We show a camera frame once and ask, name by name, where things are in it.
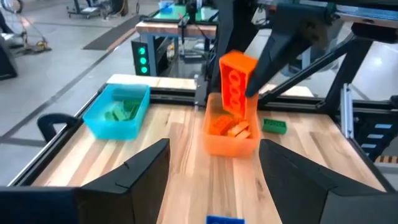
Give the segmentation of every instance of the blue lego brick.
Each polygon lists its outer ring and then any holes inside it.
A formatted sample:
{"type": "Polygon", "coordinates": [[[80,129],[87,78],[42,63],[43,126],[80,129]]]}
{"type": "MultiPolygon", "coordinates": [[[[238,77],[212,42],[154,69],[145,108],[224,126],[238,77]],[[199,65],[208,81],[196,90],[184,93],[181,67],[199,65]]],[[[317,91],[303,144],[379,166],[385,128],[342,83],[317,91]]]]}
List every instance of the blue lego brick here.
{"type": "Polygon", "coordinates": [[[217,217],[214,215],[208,215],[206,217],[206,224],[244,224],[244,220],[240,218],[217,217]]]}

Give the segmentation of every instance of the black floor mat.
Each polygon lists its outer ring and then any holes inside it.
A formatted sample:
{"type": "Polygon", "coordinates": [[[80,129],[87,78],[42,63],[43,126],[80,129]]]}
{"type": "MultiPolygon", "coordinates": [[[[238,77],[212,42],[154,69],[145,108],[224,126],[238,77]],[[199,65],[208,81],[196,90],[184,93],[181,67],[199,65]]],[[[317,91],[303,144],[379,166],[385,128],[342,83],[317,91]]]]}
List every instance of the black floor mat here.
{"type": "Polygon", "coordinates": [[[131,29],[135,28],[139,22],[139,18],[140,16],[136,15],[117,27],[112,28],[88,45],[84,46],[83,50],[108,50],[108,48],[118,41],[119,38],[128,33],[131,29]]]}

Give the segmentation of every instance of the wooden workbench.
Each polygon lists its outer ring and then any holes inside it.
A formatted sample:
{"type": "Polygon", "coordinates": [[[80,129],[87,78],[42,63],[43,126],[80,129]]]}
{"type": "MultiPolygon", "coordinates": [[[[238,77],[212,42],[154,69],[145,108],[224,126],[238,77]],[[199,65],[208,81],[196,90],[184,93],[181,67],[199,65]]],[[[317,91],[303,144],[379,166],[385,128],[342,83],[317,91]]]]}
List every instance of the wooden workbench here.
{"type": "MultiPolygon", "coordinates": [[[[178,24],[166,22],[140,22],[136,25],[138,33],[152,33],[152,34],[181,34],[181,29],[178,24]]],[[[215,25],[188,25],[185,29],[186,36],[200,36],[202,31],[206,36],[214,37],[216,35],[215,25]]]]}
{"type": "MultiPolygon", "coordinates": [[[[114,75],[109,83],[195,87],[193,80],[132,75],[114,75]]],[[[288,93],[310,95],[303,86],[293,87],[288,93]]],[[[259,111],[258,117],[287,122],[285,135],[264,133],[265,138],[340,174],[384,190],[327,115],[259,111]]],[[[83,185],[120,166],[160,138],[170,138],[170,174],[158,223],[202,224],[206,215],[244,218],[248,224],[281,223],[262,174],[258,152],[251,159],[208,155],[201,140],[203,118],[204,111],[195,111],[194,107],[151,105],[134,141],[96,140],[83,124],[34,185],[83,185]]]]}

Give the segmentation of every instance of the concrete floor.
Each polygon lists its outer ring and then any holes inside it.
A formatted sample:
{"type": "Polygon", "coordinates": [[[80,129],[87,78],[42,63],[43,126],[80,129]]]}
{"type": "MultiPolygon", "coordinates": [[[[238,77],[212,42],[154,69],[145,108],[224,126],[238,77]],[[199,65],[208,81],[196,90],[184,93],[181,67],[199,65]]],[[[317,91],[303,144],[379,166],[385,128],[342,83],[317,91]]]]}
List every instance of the concrete floor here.
{"type": "MultiPolygon", "coordinates": [[[[40,115],[53,112],[75,114],[112,74],[134,74],[129,40],[110,54],[100,50],[82,50],[86,44],[132,15],[108,21],[99,17],[85,19],[75,16],[69,19],[66,7],[71,4],[71,0],[30,0],[25,4],[24,17],[47,38],[53,50],[16,58],[19,77],[0,82],[0,105],[4,105],[0,110],[0,185],[8,184],[45,144],[36,126],[40,115]]],[[[130,12],[135,11],[132,0],[129,8],[130,12]]],[[[140,14],[156,9],[157,1],[145,1],[141,3],[140,14]]],[[[13,15],[3,14],[12,29],[21,31],[13,15]]],[[[28,27],[28,34],[32,43],[40,39],[32,27],[28,27]]],[[[246,53],[258,57],[269,34],[269,30],[260,31],[246,53]]],[[[349,24],[346,24],[339,40],[348,34],[349,24]]],[[[398,45],[374,43],[353,82],[357,90],[354,97],[387,100],[398,94],[394,86],[398,83],[396,61],[398,45]]],[[[323,97],[334,77],[332,70],[320,72],[301,85],[323,97]]],[[[272,83],[281,83],[285,79],[287,77],[279,74],[272,83]]]]}

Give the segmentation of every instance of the green indicator light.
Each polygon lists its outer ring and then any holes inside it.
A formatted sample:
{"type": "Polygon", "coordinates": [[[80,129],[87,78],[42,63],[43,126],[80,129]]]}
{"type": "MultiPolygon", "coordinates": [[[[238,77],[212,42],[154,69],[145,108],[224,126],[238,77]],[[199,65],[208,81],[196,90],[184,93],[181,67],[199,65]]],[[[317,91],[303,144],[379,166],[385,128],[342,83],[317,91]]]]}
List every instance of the green indicator light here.
{"type": "Polygon", "coordinates": [[[148,68],[147,67],[142,67],[141,68],[141,72],[142,73],[147,73],[148,72],[148,68]]]}
{"type": "Polygon", "coordinates": [[[145,47],[140,47],[138,49],[138,53],[141,54],[141,55],[145,54],[145,47]]]}
{"type": "Polygon", "coordinates": [[[146,58],[140,58],[139,62],[143,65],[145,65],[147,63],[147,59],[146,58]]]}

